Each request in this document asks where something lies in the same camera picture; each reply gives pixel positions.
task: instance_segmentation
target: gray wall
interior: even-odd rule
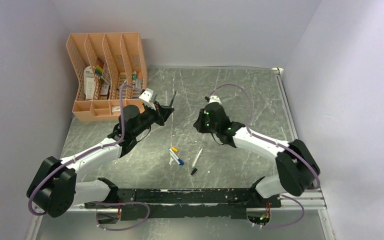
[[[53,0],[72,32],[140,32],[148,65],[284,67],[321,0]]]
[[[27,187],[64,144],[77,89],[68,33],[50,1],[0,0],[0,240],[24,238]]]
[[[384,239],[384,0],[323,0],[284,81],[337,239]]]

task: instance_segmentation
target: purple cable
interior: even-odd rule
[[[314,169],[310,166],[310,164],[303,158],[301,157],[298,153],[296,153],[294,150],[290,149],[289,147],[283,145],[283,144],[280,144],[280,143],[276,143],[275,141],[273,140],[270,140],[268,138],[265,138],[263,136],[259,136],[257,134],[254,134],[253,132],[251,132],[251,129],[250,129],[250,124],[251,124],[251,121],[253,120],[253,113],[254,113],[254,102],[250,96],[250,94],[245,90],[245,88],[239,86],[239,85],[236,85],[236,84],[233,84],[233,83],[226,83],[226,84],[223,84],[223,85],[220,85],[218,87],[216,87],[212,92],[209,93],[208,97],[211,97],[211,95],[217,91],[218,89],[222,88],[222,87],[225,87],[225,86],[233,86],[233,87],[236,87],[236,88],[239,88],[240,90],[242,90],[243,93],[246,94],[246,96],[248,97],[248,101],[249,101],[249,104],[251,105],[251,113],[248,117],[248,124],[246,125],[246,130],[248,131],[249,134],[251,134],[253,137],[256,137],[260,140],[263,140],[263,141],[266,141],[268,143],[271,143],[273,145],[277,145],[283,149],[285,149],[286,151],[290,152],[291,154],[293,154],[297,159],[299,159],[309,170],[310,172],[312,173],[312,175],[314,176],[316,182],[317,182],[317,187],[314,187],[313,189],[317,189],[320,187],[320,179],[319,179],[319,176],[317,175],[316,171],[314,171]],[[298,201],[296,200],[295,198],[292,198],[292,197],[289,197],[289,196],[286,196],[286,195],[283,195],[283,194],[280,194],[280,196],[284,197],[284,198],[287,198],[287,199],[290,199],[294,202],[296,202],[300,207],[301,207],[301,216],[299,216],[299,218],[297,218],[296,220],[292,221],[292,222],[289,222],[289,223],[286,223],[286,224],[282,224],[282,225],[276,225],[276,226],[261,226],[262,228],[265,228],[265,229],[280,229],[280,228],[285,228],[285,227],[289,227],[291,225],[294,225],[296,223],[298,223],[299,221],[301,221],[304,217],[304,214],[305,214],[305,209],[304,209],[304,206]]]
[[[100,223],[99,223],[99,220],[98,220],[98,214],[96,214],[95,216],[95,219],[96,219],[96,226],[100,229],[103,229],[103,230],[106,230],[106,231],[126,231],[126,230],[130,230],[130,229],[133,229],[133,228],[136,228],[142,224],[144,224],[146,222],[146,220],[148,219],[148,217],[150,216],[150,206],[148,206],[148,204],[144,203],[144,202],[140,202],[140,201],[131,201],[131,202],[121,202],[121,203],[105,203],[105,202],[100,202],[100,201],[93,201],[92,202],[93,204],[99,204],[99,205],[103,205],[105,207],[113,207],[113,206],[124,206],[124,205],[143,205],[146,207],[146,209],[148,210],[148,212],[146,213],[146,216],[144,219],[142,219],[140,222],[132,225],[132,226],[129,226],[129,227],[125,227],[125,228],[107,228],[107,227],[104,227],[102,226]]]
[[[116,142],[113,142],[113,143],[107,143],[107,144],[104,144],[102,145],[102,148],[107,148],[107,147],[111,147],[111,146],[114,146],[114,145],[117,145],[121,142],[123,142],[124,140],[124,137],[125,137],[125,116],[124,116],[124,113],[123,113],[123,89],[124,88],[132,88],[138,92],[141,92],[142,90],[137,88],[137,87],[134,87],[134,86],[131,86],[131,85],[127,85],[127,84],[123,84],[120,88],[120,94],[119,94],[119,99],[120,99],[120,117],[121,117],[121,123],[120,123],[120,129],[121,129],[121,137],[118,141]],[[85,156],[95,152],[96,150],[99,150],[99,149],[102,149],[100,146],[96,146],[96,147],[93,147],[85,152],[83,152],[82,154],[79,154],[78,156],[75,156],[74,159],[76,161],[84,158]],[[33,199],[35,198],[36,194],[39,192],[39,190],[41,189],[41,187],[50,179],[52,178],[59,170],[65,168],[66,166],[72,164],[74,162],[74,160],[69,160],[67,161],[66,163],[63,163],[62,165],[60,165],[59,167],[57,167],[55,170],[53,170],[50,174],[48,174],[37,186],[36,188],[33,190],[33,192],[31,193],[30,197],[28,198],[28,210],[31,212],[31,214],[35,215],[35,216],[42,216],[42,215],[45,215],[46,212],[36,212],[34,209],[33,209]],[[130,204],[140,204],[140,205],[144,205],[146,206],[146,208],[148,209],[148,213],[146,214],[146,217],[144,218],[143,221],[141,221],[140,223],[138,224],[135,224],[129,228],[122,228],[123,230],[127,230],[127,229],[132,229],[134,227],[137,227],[141,224],[143,224],[146,219],[148,218],[148,216],[150,215],[150,207],[146,204],[146,203],[143,203],[143,202],[137,202],[137,201],[133,201],[133,202],[125,202],[125,203],[104,203],[104,202],[94,202],[95,204],[100,204],[100,205],[104,205],[106,206],[107,204],[114,204],[114,205],[110,205],[110,206],[122,206],[122,205],[130,205]],[[118,229],[112,229],[110,231],[123,231],[123,230],[118,230]]]

